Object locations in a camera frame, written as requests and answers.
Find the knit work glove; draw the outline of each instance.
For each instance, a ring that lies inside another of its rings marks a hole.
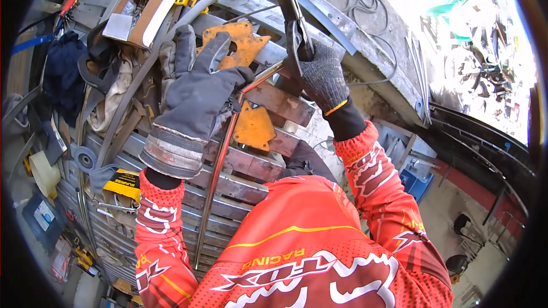
[[[316,53],[312,61],[300,62],[303,70],[300,85],[324,116],[328,116],[347,102],[350,93],[335,51],[319,41],[312,43]]]
[[[162,44],[161,114],[152,124],[139,158],[155,171],[180,179],[196,176],[202,154],[221,123],[241,107],[230,94],[236,86],[253,80],[248,67],[217,70],[227,55],[229,33],[219,32],[196,57],[196,35],[190,25]]]

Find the glove cuff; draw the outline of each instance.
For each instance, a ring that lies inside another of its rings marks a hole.
[[[180,179],[190,179],[202,170],[207,141],[192,138],[167,127],[152,124],[139,158],[149,168]]]

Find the cardboard box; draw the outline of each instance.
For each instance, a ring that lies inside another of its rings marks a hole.
[[[175,0],[149,0],[133,29],[130,28],[131,24],[128,24],[128,16],[120,15],[128,1],[118,2],[106,24],[103,36],[149,49]]]

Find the metal rod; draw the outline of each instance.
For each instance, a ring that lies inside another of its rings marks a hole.
[[[453,167],[453,163],[455,163],[455,160],[451,161],[451,164],[447,167],[447,171],[442,176],[442,180],[440,181],[440,184],[438,184],[438,188],[442,186],[443,181],[447,178],[447,175],[449,175],[449,171],[451,171],[451,168]]]
[[[255,80],[247,85],[239,94],[238,102],[240,105],[243,104],[243,98],[245,94],[250,90],[254,89],[258,85],[262,84],[266,79],[279,72],[283,68],[283,61],[285,58],[276,62],[269,68],[265,69],[261,73],[257,74]],[[209,213],[211,211],[211,204],[213,203],[213,196],[215,190],[217,189],[217,183],[219,182],[219,175],[221,174],[221,169],[223,169],[223,163],[225,161],[226,151],[229,148],[230,139],[232,138],[232,133],[234,132],[234,127],[236,126],[236,121],[238,120],[239,113],[234,113],[230,117],[229,125],[226,127],[225,133],[223,135],[223,140],[219,145],[219,151],[217,153],[217,158],[213,164],[213,171],[211,173],[211,180],[209,183],[209,189],[207,197],[205,198],[205,205],[202,211],[202,222],[200,223],[200,230],[198,231],[198,240],[196,242],[196,259],[194,260],[194,270],[198,270],[198,264],[200,264],[200,255],[202,251],[203,238],[206,234],[207,223],[209,221]]]
[[[422,100],[422,106],[424,108],[424,106],[426,106],[426,104],[424,103],[424,96],[422,95],[423,92],[422,92],[422,82],[420,80],[421,74],[420,74],[419,65],[417,64],[417,61],[415,59],[415,53],[413,51],[413,47],[411,46],[411,43],[409,43],[409,39],[407,38],[407,36],[405,37],[405,39],[406,39],[407,47],[409,49],[409,53],[411,55],[411,59],[413,60],[413,65],[415,66],[416,77],[419,79],[420,98]],[[424,117],[422,119],[422,123],[425,124],[425,121],[426,121],[426,111],[424,111]]]
[[[424,61],[423,55],[422,55],[422,48],[420,47],[420,41],[417,40],[417,45],[419,47],[419,58],[420,58],[420,64],[422,66],[422,90],[424,91],[424,105],[425,105],[425,115],[426,119],[428,120],[428,123],[432,125],[432,120],[430,119],[430,109],[428,108],[428,92],[430,91],[428,86],[428,74],[426,73],[426,62]]]

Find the fox logo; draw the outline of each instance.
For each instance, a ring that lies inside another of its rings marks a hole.
[[[227,308],[263,307],[265,301],[279,306],[305,308],[352,303],[356,306],[394,307],[389,290],[399,263],[394,257],[370,253],[355,257],[348,268],[331,252],[322,250],[310,258],[272,269],[250,270],[242,275],[223,275],[228,283],[210,290],[230,291],[235,287],[256,288],[229,301]]]

